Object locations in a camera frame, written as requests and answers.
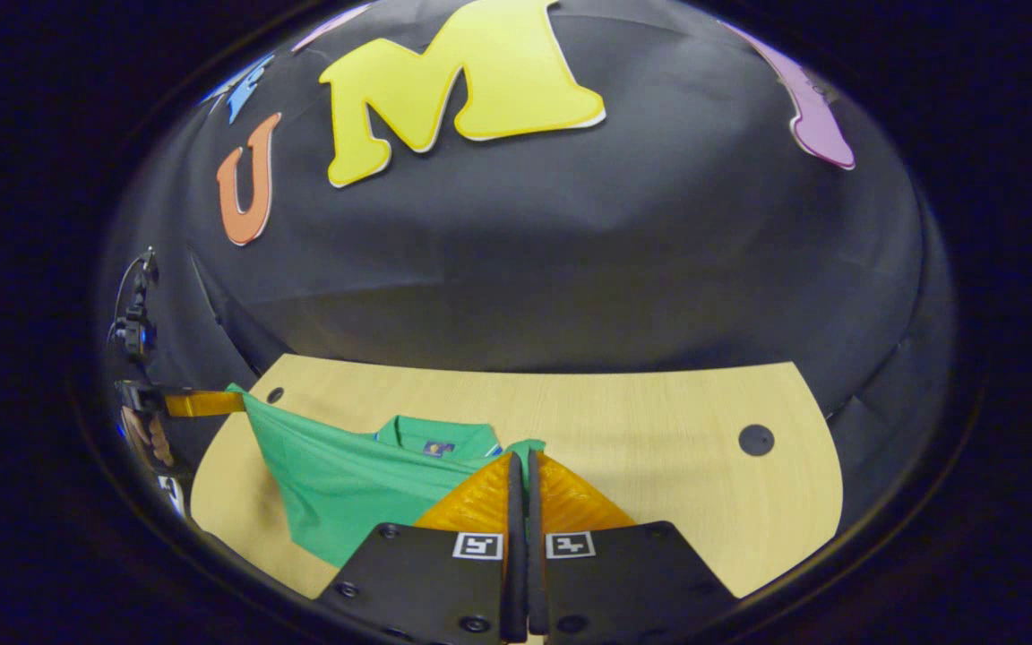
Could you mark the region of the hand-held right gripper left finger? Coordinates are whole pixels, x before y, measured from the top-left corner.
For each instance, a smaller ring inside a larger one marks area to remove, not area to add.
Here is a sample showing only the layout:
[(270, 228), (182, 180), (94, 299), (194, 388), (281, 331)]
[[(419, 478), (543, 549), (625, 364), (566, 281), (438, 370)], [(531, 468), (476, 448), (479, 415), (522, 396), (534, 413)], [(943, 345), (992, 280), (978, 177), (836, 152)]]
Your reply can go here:
[(376, 524), (316, 604), (383, 644), (518, 640), (519, 457), (472, 474), (414, 524)]

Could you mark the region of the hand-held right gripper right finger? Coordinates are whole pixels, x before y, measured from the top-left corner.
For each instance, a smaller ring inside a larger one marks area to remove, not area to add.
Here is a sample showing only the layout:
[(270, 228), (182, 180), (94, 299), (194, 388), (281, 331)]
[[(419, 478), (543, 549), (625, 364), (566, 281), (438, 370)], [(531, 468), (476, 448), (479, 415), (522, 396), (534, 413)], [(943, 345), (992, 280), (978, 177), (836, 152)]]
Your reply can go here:
[(692, 640), (737, 596), (668, 521), (639, 523), (529, 454), (529, 631), (545, 640)]

